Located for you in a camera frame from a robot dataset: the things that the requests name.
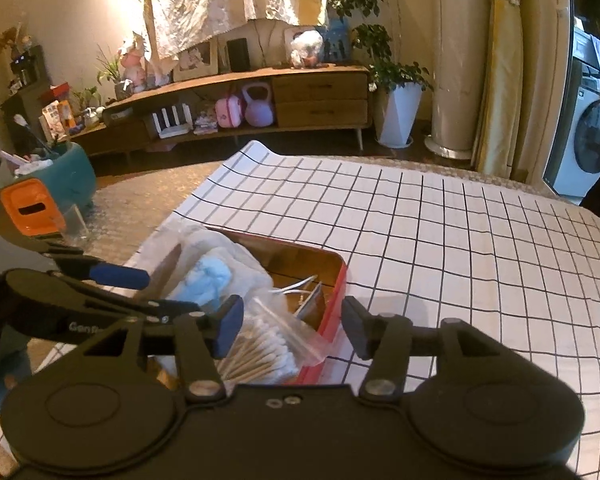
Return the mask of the light blue soft cloth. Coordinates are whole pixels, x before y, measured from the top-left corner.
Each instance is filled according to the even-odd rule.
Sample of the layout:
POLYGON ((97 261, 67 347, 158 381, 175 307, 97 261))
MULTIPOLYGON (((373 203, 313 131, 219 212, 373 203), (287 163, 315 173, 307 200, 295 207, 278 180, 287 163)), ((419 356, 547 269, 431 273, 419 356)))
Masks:
POLYGON ((178 282, 168 298, 191 302, 207 312, 215 311, 221 304, 221 292, 230 284, 232 271, 220 258, 203 256, 178 282))

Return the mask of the cream floor air conditioner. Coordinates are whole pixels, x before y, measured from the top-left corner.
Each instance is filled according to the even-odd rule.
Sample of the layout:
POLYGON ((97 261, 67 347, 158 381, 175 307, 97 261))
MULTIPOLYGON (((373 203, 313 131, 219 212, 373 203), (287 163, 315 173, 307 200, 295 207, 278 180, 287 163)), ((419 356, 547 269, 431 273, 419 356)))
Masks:
POLYGON ((432 130, 425 141, 447 159, 472 156, 486 73, 490 0, 434 0, 432 130))

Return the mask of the white wifi router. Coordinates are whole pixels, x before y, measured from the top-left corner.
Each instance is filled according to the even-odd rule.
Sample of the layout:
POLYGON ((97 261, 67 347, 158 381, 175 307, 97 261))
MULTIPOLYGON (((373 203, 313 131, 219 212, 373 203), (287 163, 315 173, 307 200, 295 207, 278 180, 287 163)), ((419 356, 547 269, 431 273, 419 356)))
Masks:
POLYGON ((192 112, 186 103, 160 108, 151 114, 151 121, 161 140, 184 136, 194 128, 192 112))

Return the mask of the orange plastic container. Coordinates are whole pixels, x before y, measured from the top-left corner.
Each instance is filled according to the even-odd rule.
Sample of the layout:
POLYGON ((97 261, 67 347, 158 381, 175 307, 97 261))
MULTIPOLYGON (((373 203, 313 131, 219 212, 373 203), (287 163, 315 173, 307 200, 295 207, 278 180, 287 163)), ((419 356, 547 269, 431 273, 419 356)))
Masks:
POLYGON ((24 236, 60 233, 66 227, 46 185, 38 179, 20 179, 0 191, 0 202, 16 229, 24 236))

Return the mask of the white planter with plant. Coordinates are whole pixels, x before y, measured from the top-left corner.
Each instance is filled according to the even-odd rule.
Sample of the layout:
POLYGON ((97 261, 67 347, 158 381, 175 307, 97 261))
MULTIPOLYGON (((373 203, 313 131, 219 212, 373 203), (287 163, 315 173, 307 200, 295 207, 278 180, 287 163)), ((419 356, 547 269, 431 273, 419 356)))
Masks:
POLYGON ((409 148, 422 94, 432 88, 428 68, 399 60, 401 39, 377 21, 386 0, 328 0, 328 5, 338 18, 362 16, 352 29, 351 48, 365 54, 370 72, 377 142, 392 150, 409 148))

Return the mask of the pink small case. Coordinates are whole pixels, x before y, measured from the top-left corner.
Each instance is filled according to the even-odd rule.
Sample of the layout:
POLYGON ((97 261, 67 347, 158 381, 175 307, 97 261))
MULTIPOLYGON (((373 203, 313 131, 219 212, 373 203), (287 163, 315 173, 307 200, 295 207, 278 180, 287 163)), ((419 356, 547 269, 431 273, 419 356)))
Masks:
POLYGON ((238 128, 244 120, 244 103, 236 94, 219 99, 214 104, 215 117, 222 129, 238 128))

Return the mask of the wrapped plush on cabinet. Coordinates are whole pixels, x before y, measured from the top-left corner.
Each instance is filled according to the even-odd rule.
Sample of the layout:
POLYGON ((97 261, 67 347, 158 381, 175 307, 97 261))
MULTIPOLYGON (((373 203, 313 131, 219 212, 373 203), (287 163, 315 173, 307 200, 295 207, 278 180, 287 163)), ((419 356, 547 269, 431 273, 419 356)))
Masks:
POLYGON ((293 68, 314 68, 320 64, 323 37, 315 29, 306 30, 290 43, 290 64, 293 68))

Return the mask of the white gauze cloth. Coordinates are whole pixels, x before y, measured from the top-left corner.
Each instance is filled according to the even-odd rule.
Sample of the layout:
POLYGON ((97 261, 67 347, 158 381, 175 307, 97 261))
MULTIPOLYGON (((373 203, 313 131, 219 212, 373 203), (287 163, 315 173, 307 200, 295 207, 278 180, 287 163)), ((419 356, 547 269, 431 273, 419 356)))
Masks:
POLYGON ((245 304, 261 294, 279 295, 271 275, 241 244, 225 234, 198 224, 167 224, 140 246, 134 266, 147 271, 149 285, 136 292, 136 299, 167 299, 179 281, 203 256, 222 259, 232 271, 232 279, 221 292, 221 304, 229 296, 242 297, 245 304))

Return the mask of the wooden tv cabinet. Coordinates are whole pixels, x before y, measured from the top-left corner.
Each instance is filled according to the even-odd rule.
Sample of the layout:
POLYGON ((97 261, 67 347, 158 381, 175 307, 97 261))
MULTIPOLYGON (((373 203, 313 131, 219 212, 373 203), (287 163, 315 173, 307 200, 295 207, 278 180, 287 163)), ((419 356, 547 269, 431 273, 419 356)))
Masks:
POLYGON ((172 82, 107 106, 101 126, 72 137, 87 155, 167 150, 193 140, 370 125, 362 66, 260 68, 172 82))

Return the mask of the pink doll figure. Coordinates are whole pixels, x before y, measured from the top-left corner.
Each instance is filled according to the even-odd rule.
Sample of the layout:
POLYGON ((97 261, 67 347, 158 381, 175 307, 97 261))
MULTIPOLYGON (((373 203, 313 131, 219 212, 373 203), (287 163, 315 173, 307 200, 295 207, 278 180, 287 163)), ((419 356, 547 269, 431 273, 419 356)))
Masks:
POLYGON ((132 81, 135 93, 144 91, 146 89, 144 38, 133 32, 130 39, 123 41, 119 54, 120 65, 123 68, 122 77, 132 81))

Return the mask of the red tin box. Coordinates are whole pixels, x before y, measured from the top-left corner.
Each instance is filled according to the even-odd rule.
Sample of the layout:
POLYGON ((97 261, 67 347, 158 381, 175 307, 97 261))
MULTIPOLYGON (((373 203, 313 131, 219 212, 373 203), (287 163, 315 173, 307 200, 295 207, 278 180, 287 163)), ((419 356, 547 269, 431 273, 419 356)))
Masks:
MULTIPOLYGON (((330 351, 346 291, 348 269, 343 258, 336 252, 274 238, 229 230, 222 233, 252 253, 271 275, 274 290, 284 297, 288 312, 324 336, 330 351)), ((302 368, 297 379, 285 384, 315 385, 326 361, 302 368)))

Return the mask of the white grid tablecloth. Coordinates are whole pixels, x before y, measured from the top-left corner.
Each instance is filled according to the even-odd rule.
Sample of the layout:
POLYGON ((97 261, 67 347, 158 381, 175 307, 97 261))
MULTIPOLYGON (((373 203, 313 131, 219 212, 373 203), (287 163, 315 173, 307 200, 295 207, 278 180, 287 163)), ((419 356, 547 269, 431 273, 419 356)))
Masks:
POLYGON ((600 479, 600 218, 434 172, 282 156, 251 142, 170 214, 343 256, 375 313, 474 322, 579 393, 570 465, 600 479))

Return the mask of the yellow curtain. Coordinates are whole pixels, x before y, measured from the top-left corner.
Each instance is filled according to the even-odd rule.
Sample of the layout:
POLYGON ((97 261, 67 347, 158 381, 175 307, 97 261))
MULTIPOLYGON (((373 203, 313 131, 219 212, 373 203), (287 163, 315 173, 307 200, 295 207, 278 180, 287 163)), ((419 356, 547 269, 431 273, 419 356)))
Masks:
POLYGON ((486 76, 471 162, 545 190, 570 73, 572 0, 490 0, 486 76))

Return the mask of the washing machine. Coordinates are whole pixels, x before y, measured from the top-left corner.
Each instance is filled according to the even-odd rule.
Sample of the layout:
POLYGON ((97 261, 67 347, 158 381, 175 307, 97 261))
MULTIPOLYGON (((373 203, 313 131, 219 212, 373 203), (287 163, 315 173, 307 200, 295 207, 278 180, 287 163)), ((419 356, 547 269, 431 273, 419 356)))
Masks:
POLYGON ((573 29, 570 75, 543 180, 580 204, 600 178, 600 64, 591 35, 573 29))

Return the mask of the picture frame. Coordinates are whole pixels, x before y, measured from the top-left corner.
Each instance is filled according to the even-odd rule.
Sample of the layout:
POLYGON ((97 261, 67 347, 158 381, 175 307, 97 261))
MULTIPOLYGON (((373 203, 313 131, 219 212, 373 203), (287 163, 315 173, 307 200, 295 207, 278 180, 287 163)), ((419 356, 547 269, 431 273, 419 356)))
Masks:
POLYGON ((178 54, 178 64, 173 70, 173 81, 186 81, 218 73, 218 42, 215 38, 210 38, 178 54))

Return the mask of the purple kettlebell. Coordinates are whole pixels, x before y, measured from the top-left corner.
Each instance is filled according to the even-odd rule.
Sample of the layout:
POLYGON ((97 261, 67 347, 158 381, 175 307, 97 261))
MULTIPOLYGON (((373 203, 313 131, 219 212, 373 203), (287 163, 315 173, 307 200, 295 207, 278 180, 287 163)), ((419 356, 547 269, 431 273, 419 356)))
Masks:
POLYGON ((245 120, 251 127, 265 128, 273 125, 275 120, 272 105, 272 90, 264 81, 255 81, 242 87, 242 96, 247 104, 245 109, 245 120), (250 91, 253 89, 264 90, 263 99, 253 99, 250 91))

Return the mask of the teal storage tub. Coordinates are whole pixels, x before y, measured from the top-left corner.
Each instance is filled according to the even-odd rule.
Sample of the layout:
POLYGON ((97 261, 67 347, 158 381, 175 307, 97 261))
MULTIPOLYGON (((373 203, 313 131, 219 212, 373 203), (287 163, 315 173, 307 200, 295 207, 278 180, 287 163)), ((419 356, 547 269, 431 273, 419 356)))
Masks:
POLYGON ((96 176, 87 154, 71 142, 50 165, 16 177, 16 180, 40 180, 61 212, 76 205, 81 212, 93 205, 96 176))

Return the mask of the bag of cotton swabs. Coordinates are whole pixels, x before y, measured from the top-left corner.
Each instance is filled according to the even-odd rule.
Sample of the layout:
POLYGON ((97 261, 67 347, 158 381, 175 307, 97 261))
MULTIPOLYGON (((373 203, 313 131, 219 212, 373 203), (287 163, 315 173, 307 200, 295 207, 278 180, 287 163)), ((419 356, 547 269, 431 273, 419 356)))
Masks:
POLYGON ((215 362, 226 388, 278 385, 297 379, 302 368, 321 364, 330 342, 296 318, 277 295, 248 301, 242 329, 228 355, 215 362))

